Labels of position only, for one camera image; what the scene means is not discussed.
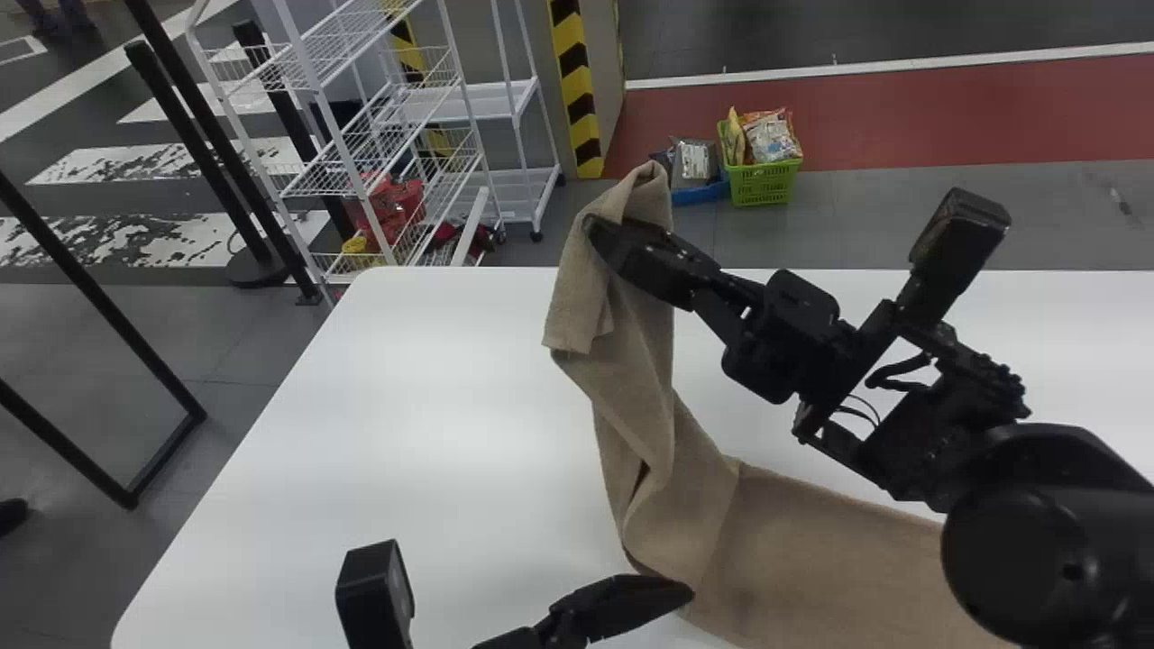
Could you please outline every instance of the red object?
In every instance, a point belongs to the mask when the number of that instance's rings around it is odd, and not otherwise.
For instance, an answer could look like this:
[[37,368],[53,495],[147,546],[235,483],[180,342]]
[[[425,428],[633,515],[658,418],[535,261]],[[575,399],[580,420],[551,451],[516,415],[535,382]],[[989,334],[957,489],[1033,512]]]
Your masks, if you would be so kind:
[[[377,223],[381,224],[381,231],[390,246],[397,245],[406,225],[425,218],[425,207],[421,204],[422,194],[424,185],[419,178],[407,182],[394,182],[392,178],[387,176],[376,189],[373,189],[368,202],[373,204]],[[397,204],[402,207],[402,211],[394,208]],[[345,201],[345,209],[351,212],[357,227],[365,234],[367,247],[380,251],[381,246],[376,240],[376,233],[373,232],[360,201]]]
[[1151,79],[1138,54],[630,90],[605,177],[669,135],[717,137],[730,105],[789,106],[802,171],[1154,158]]

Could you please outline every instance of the hazard stripe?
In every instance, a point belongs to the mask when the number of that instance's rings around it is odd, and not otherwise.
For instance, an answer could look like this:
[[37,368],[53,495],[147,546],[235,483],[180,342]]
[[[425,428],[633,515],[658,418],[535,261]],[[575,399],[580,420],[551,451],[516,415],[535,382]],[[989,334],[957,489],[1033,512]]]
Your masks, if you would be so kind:
[[553,21],[553,53],[561,75],[561,98],[569,118],[569,144],[577,161],[577,177],[600,178],[605,158],[580,3],[578,0],[546,1]]
[[[404,18],[389,30],[389,39],[392,42],[397,60],[400,62],[400,69],[405,73],[405,81],[409,83],[425,81],[428,66],[425,64],[421,51],[418,50],[417,38],[413,36],[413,29],[409,24],[409,18]],[[429,149],[435,157],[445,158],[452,155],[452,147],[449,144],[449,139],[444,133],[436,129],[436,125],[428,125],[425,137],[428,140]]]

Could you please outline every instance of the beige towel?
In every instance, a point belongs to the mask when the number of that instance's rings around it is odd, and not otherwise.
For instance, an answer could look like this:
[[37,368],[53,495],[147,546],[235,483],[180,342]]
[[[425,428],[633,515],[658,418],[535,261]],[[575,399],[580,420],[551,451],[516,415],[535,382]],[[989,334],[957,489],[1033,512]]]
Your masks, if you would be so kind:
[[590,212],[672,229],[665,171],[637,167],[577,215],[545,345],[592,401],[627,554],[696,591],[682,614],[748,648],[1004,647],[950,594],[936,524],[718,450],[673,389],[673,308],[608,270]]

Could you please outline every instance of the white floor line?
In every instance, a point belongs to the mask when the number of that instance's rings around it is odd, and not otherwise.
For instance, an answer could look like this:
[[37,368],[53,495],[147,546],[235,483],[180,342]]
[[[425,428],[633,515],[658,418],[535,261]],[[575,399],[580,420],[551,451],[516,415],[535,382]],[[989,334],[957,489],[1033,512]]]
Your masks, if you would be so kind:
[[[299,171],[300,156],[288,137],[255,137],[253,143],[270,172],[283,170],[287,173],[291,167]],[[233,146],[240,151],[239,141],[234,140]],[[173,142],[75,149],[36,174],[28,184],[76,185],[128,180],[180,180],[200,176],[200,167],[188,155],[188,149],[182,143]]]
[[5,42],[0,43],[0,47],[3,47],[5,45],[8,45],[9,43],[16,43],[17,40],[24,42],[24,45],[28,47],[28,52],[25,52],[23,54],[17,54],[15,57],[9,57],[9,58],[0,61],[0,66],[6,65],[6,64],[14,64],[16,61],[22,61],[22,60],[28,59],[30,57],[35,57],[37,54],[43,54],[43,53],[45,53],[45,52],[48,51],[44,46],[44,44],[40,43],[40,40],[38,38],[36,38],[35,36],[21,36],[18,38],[9,38],[8,40],[5,40]]
[[930,57],[924,59],[897,59],[811,66],[804,68],[779,68],[724,74],[698,74],[691,76],[665,76],[660,79],[637,79],[625,82],[625,90],[651,90],[655,88],[681,88],[687,85],[717,85],[724,83],[750,83],[756,81],[780,81],[785,79],[808,79],[846,74],[871,74],[879,72],[908,72],[916,69],[956,68],[988,66],[994,64],[1018,64],[1027,61],[1058,61],[1065,59],[1091,59],[1099,57],[1123,57],[1154,52],[1154,40],[1141,43],[1116,43],[1111,45],[1088,45],[1084,47],[1050,47],[1047,50],[1022,50],[1020,52],[996,52],[991,54],[962,54],[957,57]]
[[[219,14],[235,2],[237,0],[210,0],[202,20]],[[162,23],[170,38],[183,33],[189,10],[185,9]],[[130,40],[0,113],[0,142],[7,141],[65,104],[127,69],[130,64],[125,54],[123,45],[128,43]]]
[[[84,264],[122,262],[132,268],[212,268],[243,246],[225,212],[182,215],[105,215],[47,218],[50,227]],[[312,241],[329,223],[329,214],[310,211],[297,222]],[[263,233],[260,224],[255,224]],[[141,245],[141,237],[148,243]],[[51,259],[13,217],[0,217],[0,267],[47,266]]]
[[[217,117],[224,117],[224,109],[220,107],[220,103],[217,102],[216,96],[212,95],[212,89],[209,84],[198,83],[197,85],[201,89],[201,94],[208,98],[209,106],[212,107],[212,112],[216,113]],[[290,92],[288,97],[292,99],[293,105],[299,109],[300,106],[297,104],[297,95]],[[185,104],[185,98],[181,97],[179,92],[177,94],[177,98],[180,99],[180,104],[187,110],[188,106]],[[232,96],[232,105],[237,110],[237,114],[240,115],[276,112],[272,107],[272,103],[269,102],[268,94],[264,91],[237,92]],[[117,124],[135,124],[143,121],[168,121],[168,118],[164,117],[164,111],[160,110],[160,105],[156,103],[155,97],[133,109],[130,113],[120,118]]]

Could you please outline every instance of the snack bag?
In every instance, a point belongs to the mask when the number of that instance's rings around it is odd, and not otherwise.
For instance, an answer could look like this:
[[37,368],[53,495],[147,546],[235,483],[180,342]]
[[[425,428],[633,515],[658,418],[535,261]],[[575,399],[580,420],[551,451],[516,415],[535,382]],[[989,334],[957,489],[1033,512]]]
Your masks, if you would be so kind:
[[745,163],[745,132],[741,128],[737,119],[737,111],[729,106],[728,126],[726,127],[725,154],[726,164],[739,165]]
[[801,147],[793,136],[789,112],[785,109],[745,113],[741,124],[755,164],[801,157]]

